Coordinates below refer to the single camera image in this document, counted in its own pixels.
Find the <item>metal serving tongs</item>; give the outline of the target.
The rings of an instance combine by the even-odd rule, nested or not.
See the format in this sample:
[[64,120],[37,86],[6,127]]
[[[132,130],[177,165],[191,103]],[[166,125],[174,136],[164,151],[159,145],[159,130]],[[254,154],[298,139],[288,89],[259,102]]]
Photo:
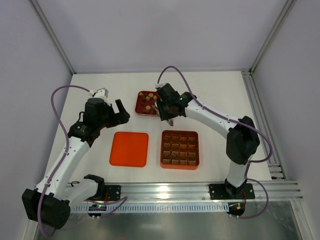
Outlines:
[[[158,116],[160,116],[159,107],[158,107],[156,101],[154,102],[154,104],[152,105],[152,107],[154,108],[156,114],[157,114]],[[173,121],[172,119],[167,119],[167,120],[165,120],[165,121],[169,124],[169,126],[171,126],[171,127],[174,126],[174,121]]]

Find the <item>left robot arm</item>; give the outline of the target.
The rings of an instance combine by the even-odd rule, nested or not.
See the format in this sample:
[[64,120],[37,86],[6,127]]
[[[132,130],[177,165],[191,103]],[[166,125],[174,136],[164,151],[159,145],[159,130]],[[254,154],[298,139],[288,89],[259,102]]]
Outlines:
[[71,210],[85,200],[100,200],[105,190],[102,177],[88,174],[70,189],[67,184],[81,159],[92,147],[104,128],[126,124],[130,114],[120,99],[115,101],[118,112],[102,98],[89,98],[67,134],[67,143],[49,172],[34,189],[26,189],[22,202],[29,220],[56,230],[67,222]]

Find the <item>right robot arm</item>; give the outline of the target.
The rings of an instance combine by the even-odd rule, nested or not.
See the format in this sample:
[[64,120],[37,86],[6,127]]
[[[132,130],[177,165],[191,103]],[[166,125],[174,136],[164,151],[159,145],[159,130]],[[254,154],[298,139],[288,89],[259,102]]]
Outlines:
[[176,117],[189,118],[226,139],[226,155],[230,159],[230,166],[224,181],[225,192],[231,198],[241,194],[247,183],[249,161],[260,145],[253,120],[248,116],[231,118],[215,111],[189,91],[179,94],[169,83],[157,83],[155,89],[159,96],[156,105],[162,121]]

